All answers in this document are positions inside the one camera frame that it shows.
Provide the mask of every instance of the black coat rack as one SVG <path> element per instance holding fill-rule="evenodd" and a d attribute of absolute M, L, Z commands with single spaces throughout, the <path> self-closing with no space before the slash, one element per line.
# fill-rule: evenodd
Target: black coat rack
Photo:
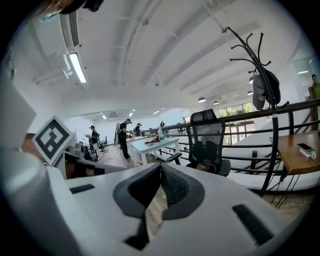
<path fill-rule="evenodd" d="M 276 156 L 277 156 L 277 151 L 278 151 L 278 139 L 279 139 L 279 124 L 278 124 L 278 115 L 276 112 L 277 108 L 283 108 L 284 106 L 289 104 L 289 101 L 287 101 L 283 106 L 277 106 L 276 104 L 276 100 L 275 100 L 275 96 L 274 96 L 274 92 L 273 92 L 273 88 L 270 84 L 269 78 L 267 76 L 267 72 L 265 70 L 265 66 L 268 66 L 271 61 L 268 61 L 267 64 L 262 64 L 260 61 L 260 47 L 261 47 L 261 43 L 262 43 L 262 38 L 264 36 L 263 33 L 260 34 L 260 41 L 259 41 L 259 47 L 258 47 L 258 56 L 256 56 L 256 54 L 254 53 L 254 51 L 251 49 L 251 47 L 248 44 L 248 39 L 253 35 L 252 33 L 250 33 L 250 35 L 246 38 L 246 40 L 244 41 L 236 32 L 234 32 L 230 27 L 228 27 L 228 30 L 230 30 L 241 42 L 241 44 L 237 44 L 233 47 L 231 47 L 231 49 L 234 49 L 235 47 L 242 47 L 250 56 L 250 58 L 252 59 L 246 59 L 246 58 L 231 58 L 230 61 L 247 61 L 250 62 L 254 65 L 255 69 L 252 71 L 249 71 L 248 73 L 259 73 L 260 78 L 261 78 L 261 82 L 263 84 L 265 93 L 266 93 L 266 98 L 268 99 L 269 102 L 269 107 L 268 109 L 272 110 L 272 132 L 273 132 L 273 138 L 272 138 L 272 150 L 271 150 L 271 158 L 270 158 L 270 164 L 269 164 L 269 168 L 268 168 L 268 172 L 266 174 L 263 186 L 261 188 L 260 191 L 260 196 L 263 196 L 264 193 L 266 192 L 268 185 L 269 185 L 269 181 L 270 178 L 272 176 L 272 173 L 274 171 L 274 166 L 275 166 L 275 161 L 276 161 Z"/>

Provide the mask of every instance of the black rubber pad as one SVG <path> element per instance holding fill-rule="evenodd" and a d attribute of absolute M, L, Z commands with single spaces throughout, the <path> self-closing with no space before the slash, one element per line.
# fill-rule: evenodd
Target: black rubber pad
<path fill-rule="evenodd" d="M 232 209 L 259 246 L 274 237 L 262 221 L 258 219 L 247 206 L 239 204 L 232 207 Z"/>
<path fill-rule="evenodd" d="M 82 186 L 76 186 L 70 188 L 70 191 L 72 194 L 80 193 L 83 191 L 94 189 L 95 187 L 92 184 L 82 185 Z"/>

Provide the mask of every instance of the chair backrest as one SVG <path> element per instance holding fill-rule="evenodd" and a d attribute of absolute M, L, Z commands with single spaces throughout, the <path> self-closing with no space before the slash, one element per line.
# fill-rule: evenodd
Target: chair backrest
<path fill-rule="evenodd" d="M 189 138 L 189 161 L 205 164 L 210 170 L 219 173 L 222 163 L 222 146 L 226 124 L 217 120 L 212 109 L 193 113 L 191 126 L 187 128 Z"/>

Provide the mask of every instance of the office chair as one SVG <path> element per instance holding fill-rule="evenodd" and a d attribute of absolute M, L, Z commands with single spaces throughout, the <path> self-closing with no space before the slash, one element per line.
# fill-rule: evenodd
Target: office chair
<path fill-rule="evenodd" d="M 190 117 L 191 126 L 186 129 L 189 139 L 190 163 L 187 167 L 196 169 L 198 164 L 209 167 L 209 172 L 221 176 L 228 176 L 231 170 L 229 160 L 222 159 L 222 147 L 226 124 L 217 120 L 212 109 L 193 113 Z M 182 153 L 176 153 L 167 158 L 180 165 L 179 157 Z"/>

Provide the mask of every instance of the desk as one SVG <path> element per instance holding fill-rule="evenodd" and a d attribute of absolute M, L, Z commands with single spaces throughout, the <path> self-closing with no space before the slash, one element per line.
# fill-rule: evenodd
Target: desk
<path fill-rule="evenodd" d="M 167 147 L 171 144 L 175 144 L 176 153 L 180 152 L 178 137 L 175 137 L 175 138 L 167 138 L 166 137 L 163 142 L 150 143 L 147 145 L 145 144 L 145 142 L 150 142 L 152 140 L 153 140 L 153 138 L 151 137 L 151 138 L 128 141 L 128 143 L 131 145 L 131 147 L 133 147 L 134 149 L 139 151 L 139 153 L 141 154 L 142 162 L 144 165 L 147 164 L 146 153 L 153 152 L 155 159 L 157 159 L 157 150 L 162 149 L 164 147 Z"/>
<path fill-rule="evenodd" d="M 307 174 L 320 170 L 319 130 L 280 136 L 278 152 L 289 175 Z M 316 159 L 305 157 L 299 152 L 298 143 L 305 143 L 315 150 Z"/>

